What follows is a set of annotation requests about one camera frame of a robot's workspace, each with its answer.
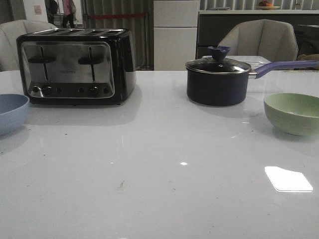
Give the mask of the white refrigerator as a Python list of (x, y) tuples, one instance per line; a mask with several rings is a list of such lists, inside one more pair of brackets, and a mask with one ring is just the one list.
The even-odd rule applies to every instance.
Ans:
[(183, 71), (196, 57), (198, 0), (154, 1), (154, 70)]

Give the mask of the clear plastic container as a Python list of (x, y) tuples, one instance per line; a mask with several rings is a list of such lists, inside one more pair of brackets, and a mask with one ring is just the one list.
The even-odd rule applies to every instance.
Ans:
[(231, 61), (237, 61), (237, 63), (232, 63), (233, 65), (240, 66), (242, 64), (249, 64), (252, 68), (257, 68), (262, 65), (268, 64), (271, 61), (267, 60), (262, 56), (229, 56), (227, 55), (224, 60), (231, 59)]

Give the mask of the red barrier tape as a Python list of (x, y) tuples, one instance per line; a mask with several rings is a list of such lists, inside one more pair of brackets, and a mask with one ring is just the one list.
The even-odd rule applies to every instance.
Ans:
[(133, 14), (109, 14), (109, 15), (89, 15), (89, 19), (113, 19), (113, 18), (135, 18), (144, 17), (144, 13), (133, 13)]

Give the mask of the blue bowl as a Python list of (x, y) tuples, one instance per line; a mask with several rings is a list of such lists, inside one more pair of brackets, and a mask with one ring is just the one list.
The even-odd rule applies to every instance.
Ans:
[(25, 123), (29, 113), (29, 98), (19, 94), (0, 95), (0, 134), (10, 133)]

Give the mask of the person in dark clothes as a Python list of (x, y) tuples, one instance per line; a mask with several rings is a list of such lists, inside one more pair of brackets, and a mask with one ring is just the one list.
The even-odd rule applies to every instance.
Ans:
[(48, 22), (54, 24), (54, 15), (58, 12), (58, 4), (55, 0), (45, 0)]

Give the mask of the dark blue saucepan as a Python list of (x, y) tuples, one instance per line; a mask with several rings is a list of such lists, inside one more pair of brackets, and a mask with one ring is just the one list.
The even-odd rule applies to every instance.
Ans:
[(258, 79), (274, 70), (318, 66), (316, 60), (271, 62), (239, 74), (206, 74), (187, 70), (187, 96), (208, 106), (232, 106), (246, 98), (248, 79)]

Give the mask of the person in pink top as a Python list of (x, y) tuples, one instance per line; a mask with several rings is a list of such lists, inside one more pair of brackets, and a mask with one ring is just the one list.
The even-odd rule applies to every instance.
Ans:
[(76, 6), (73, 0), (63, 0), (63, 11), (64, 17), (62, 20), (63, 28), (67, 27), (67, 23), (70, 24), (71, 28), (75, 27), (74, 24), (74, 14), (76, 13)]

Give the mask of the black chrome four-slot toaster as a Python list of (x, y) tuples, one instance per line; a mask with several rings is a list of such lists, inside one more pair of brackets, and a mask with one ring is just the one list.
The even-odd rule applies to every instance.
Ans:
[(23, 92), (33, 104), (119, 105), (135, 88), (128, 29), (56, 28), (16, 43)]

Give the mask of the grey counter cabinet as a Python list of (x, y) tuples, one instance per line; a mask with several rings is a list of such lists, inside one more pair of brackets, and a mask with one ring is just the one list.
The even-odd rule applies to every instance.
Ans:
[(318, 10), (201, 10), (197, 26), (196, 57), (206, 55), (207, 47), (217, 45), (235, 25), (258, 19), (290, 23), (297, 38), (298, 54), (318, 54)]

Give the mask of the fruit plate on counter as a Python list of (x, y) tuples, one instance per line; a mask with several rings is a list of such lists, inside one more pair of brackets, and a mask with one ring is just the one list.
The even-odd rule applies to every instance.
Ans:
[(257, 8), (261, 10), (276, 10), (279, 9), (279, 6), (274, 6), (268, 0), (262, 0), (257, 4)]

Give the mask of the green bowl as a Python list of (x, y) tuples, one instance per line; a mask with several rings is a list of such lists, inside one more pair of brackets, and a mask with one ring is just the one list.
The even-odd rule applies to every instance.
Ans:
[(319, 133), (318, 97), (297, 93), (274, 93), (264, 98), (265, 114), (276, 128), (298, 136)]

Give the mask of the glass pot lid blue knob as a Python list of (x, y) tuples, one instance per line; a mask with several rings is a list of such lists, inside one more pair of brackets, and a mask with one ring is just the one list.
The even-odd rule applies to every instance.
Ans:
[(209, 46), (208, 49), (211, 56), (186, 62), (186, 69), (206, 74), (239, 74), (251, 70), (248, 63), (226, 58), (231, 47)]

